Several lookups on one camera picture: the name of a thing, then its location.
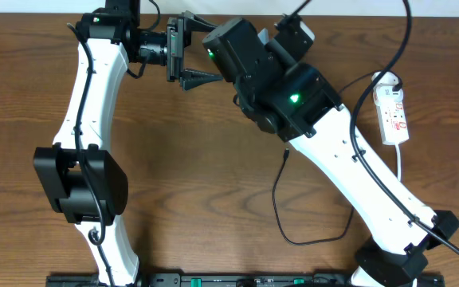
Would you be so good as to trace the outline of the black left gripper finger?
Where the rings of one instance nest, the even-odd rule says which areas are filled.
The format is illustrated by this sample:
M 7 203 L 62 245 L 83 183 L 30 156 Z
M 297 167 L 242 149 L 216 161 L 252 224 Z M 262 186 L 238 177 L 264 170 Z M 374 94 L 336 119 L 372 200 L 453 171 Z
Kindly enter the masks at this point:
M 206 32 L 210 33 L 218 26 L 214 23 L 208 22 L 204 18 L 201 18 L 197 14 L 186 10 L 182 12 L 181 16 L 183 17 L 184 21 L 184 30 L 187 32 Z
M 220 74 L 207 73 L 194 69 L 184 69 L 181 72 L 179 83 L 183 91 L 188 91 L 200 85 L 221 81 L 222 79 L 223 76 Z

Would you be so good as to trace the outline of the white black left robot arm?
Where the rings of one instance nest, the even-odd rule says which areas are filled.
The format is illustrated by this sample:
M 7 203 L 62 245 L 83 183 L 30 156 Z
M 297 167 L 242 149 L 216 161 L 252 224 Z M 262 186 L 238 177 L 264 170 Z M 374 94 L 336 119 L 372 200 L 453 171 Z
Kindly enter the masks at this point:
M 48 147 L 39 147 L 33 166 L 54 211 L 63 214 L 87 241 L 96 275 L 51 275 L 48 286 L 137 286 L 139 257 L 124 225 L 128 177 L 111 154 L 112 121 L 130 64 L 161 65 L 167 80 L 183 90 L 219 80 L 187 69 L 184 50 L 195 32 L 214 24 L 190 11 L 168 20 L 158 32 L 140 25 L 139 0 L 107 0 L 71 25 L 78 40 L 78 68 L 65 119 Z

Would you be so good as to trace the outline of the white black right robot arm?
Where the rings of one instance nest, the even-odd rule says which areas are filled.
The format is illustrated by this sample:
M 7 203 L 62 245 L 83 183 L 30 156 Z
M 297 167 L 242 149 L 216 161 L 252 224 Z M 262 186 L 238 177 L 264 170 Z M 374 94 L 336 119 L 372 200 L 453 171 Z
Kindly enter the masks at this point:
M 450 238 L 459 221 L 417 199 L 379 158 L 339 94 L 303 62 L 314 40 L 299 19 L 264 41 L 244 18 L 218 26 L 203 46 L 236 91 L 241 111 L 312 161 L 341 191 L 371 237 L 356 252 L 356 286 L 430 286 L 425 253 Z

